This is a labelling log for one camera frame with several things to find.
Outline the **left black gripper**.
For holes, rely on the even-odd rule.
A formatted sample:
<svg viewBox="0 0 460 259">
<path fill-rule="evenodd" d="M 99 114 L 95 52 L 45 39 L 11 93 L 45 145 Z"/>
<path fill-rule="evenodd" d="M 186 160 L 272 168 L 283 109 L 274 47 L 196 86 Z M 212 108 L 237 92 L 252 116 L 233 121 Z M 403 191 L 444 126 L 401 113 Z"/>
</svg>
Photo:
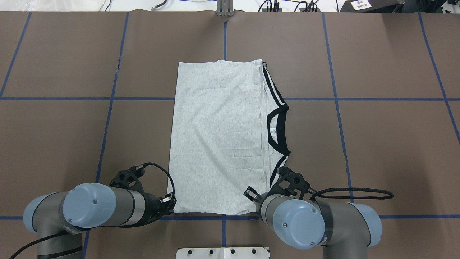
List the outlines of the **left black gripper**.
<svg viewBox="0 0 460 259">
<path fill-rule="evenodd" d="M 177 200 L 172 193 L 168 193 L 164 198 L 147 193 L 146 202 L 147 219 L 154 220 L 172 214 Z"/>
</svg>

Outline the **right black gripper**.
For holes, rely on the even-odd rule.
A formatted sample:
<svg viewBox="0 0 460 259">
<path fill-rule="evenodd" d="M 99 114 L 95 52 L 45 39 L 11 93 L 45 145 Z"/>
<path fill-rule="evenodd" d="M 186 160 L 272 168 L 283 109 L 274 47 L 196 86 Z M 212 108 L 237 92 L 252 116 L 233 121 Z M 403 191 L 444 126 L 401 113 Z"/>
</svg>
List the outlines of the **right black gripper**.
<svg viewBox="0 0 460 259">
<path fill-rule="evenodd" d="M 248 186 L 244 191 L 244 196 L 251 202 L 256 202 L 256 210 L 267 210 L 269 203 L 277 198 L 277 194 L 269 194 L 268 192 L 259 194 L 251 186 Z"/>
</svg>

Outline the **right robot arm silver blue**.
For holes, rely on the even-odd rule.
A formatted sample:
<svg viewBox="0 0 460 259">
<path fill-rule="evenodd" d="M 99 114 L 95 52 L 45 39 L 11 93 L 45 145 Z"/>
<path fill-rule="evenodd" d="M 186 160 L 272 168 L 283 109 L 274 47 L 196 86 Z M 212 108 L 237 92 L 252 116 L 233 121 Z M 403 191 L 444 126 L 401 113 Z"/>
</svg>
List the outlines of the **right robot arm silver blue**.
<svg viewBox="0 0 460 259">
<path fill-rule="evenodd" d="M 368 205 L 260 195 L 251 187 L 244 195 L 281 241 L 300 250 L 322 246 L 324 259 L 366 259 L 368 249 L 381 241 L 381 218 Z"/>
</svg>

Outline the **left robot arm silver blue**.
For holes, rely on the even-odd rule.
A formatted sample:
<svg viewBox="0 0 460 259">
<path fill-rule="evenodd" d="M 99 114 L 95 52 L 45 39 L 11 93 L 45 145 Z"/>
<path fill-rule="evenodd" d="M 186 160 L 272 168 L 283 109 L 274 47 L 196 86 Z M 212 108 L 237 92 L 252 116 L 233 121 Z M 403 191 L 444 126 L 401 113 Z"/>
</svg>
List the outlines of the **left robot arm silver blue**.
<svg viewBox="0 0 460 259">
<path fill-rule="evenodd" d="M 37 246 L 38 259 L 82 259 L 83 236 L 92 228 L 145 226 L 174 210 L 173 193 L 159 198 L 141 188 L 79 184 L 68 192 L 54 192 L 30 201 L 23 213 L 25 228 L 38 239 L 11 258 Z"/>
</svg>

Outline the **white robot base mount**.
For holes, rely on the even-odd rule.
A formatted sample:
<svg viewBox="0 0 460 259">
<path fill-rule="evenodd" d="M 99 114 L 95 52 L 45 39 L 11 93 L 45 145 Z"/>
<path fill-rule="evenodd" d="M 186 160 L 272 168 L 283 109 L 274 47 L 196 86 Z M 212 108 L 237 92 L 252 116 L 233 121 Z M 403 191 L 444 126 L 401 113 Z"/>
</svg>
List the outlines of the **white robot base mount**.
<svg viewBox="0 0 460 259">
<path fill-rule="evenodd" d="M 176 259 L 270 259 L 270 249 L 265 247 L 208 247 L 184 248 Z"/>
</svg>

